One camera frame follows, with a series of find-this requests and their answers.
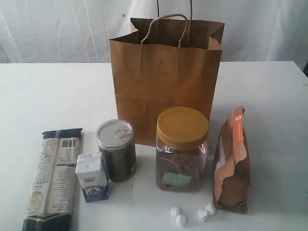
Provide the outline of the white wrapped candy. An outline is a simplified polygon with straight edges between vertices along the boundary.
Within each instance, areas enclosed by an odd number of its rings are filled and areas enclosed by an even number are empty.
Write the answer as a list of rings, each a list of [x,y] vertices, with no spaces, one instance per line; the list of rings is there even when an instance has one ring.
[[[207,204],[205,209],[210,216],[214,215],[217,211],[217,208],[212,203]]]
[[[176,218],[178,215],[182,214],[182,209],[180,207],[172,207],[170,209],[170,214],[172,217]]]
[[[187,218],[182,214],[177,215],[176,226],[180,228],[184,228],[186,224],[187,224]]]
[[[204,223],[209,217],[209,213],[207,210],[205,209],[199,209],[198,210],[198,218],[199,218],[199,221]]]

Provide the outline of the clear jar with yellow lid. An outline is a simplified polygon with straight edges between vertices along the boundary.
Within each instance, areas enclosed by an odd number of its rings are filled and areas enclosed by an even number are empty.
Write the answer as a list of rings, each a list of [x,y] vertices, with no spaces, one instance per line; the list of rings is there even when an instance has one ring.
[[[156,126],[156,184],[165,191],[193,192],[204,177],[208,120],[185,106],[166,109]]]

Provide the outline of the long noodle package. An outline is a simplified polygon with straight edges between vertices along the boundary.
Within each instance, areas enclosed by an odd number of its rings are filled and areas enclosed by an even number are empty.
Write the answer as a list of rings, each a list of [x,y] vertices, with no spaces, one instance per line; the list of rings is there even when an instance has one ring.
[[[68,231],[81,128],[45,131],[27,202],[24,231]]]

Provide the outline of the small white milk carton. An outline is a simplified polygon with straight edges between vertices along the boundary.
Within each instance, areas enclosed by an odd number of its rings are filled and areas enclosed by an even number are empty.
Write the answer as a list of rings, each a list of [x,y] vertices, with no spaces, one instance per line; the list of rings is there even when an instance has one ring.
[[[109,198],[109,178],[101,152],[79,155],[76,175],[87,203]]]

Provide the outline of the brown paper bag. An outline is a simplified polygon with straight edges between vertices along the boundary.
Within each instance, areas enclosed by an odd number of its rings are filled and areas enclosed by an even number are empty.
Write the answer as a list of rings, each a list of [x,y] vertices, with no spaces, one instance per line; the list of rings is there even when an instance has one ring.
[[[210,117],[225,25],[182,14],[130,24],[130,34],[109,41],[117,114],[136,143],[155,146],[164,110],[187,106]]]

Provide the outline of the dark jar with metal lid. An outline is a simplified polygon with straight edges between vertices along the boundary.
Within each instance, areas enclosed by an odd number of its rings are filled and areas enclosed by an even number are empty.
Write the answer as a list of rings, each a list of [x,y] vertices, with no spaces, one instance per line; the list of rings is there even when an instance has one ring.
[[[122,119],[108,120],[97,128],[96,138],[109,179],[129,180],[137,166],[133,126]]]

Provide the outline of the brown orange standup pouch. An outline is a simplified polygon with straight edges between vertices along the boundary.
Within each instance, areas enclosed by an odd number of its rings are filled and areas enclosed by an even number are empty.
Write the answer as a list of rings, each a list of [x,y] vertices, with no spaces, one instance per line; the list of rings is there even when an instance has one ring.
[[[222,125],[213,161],[213,204],[235,213],[247,212],[250,188],[248,143],[243,127],[244,108],[236,108]]]

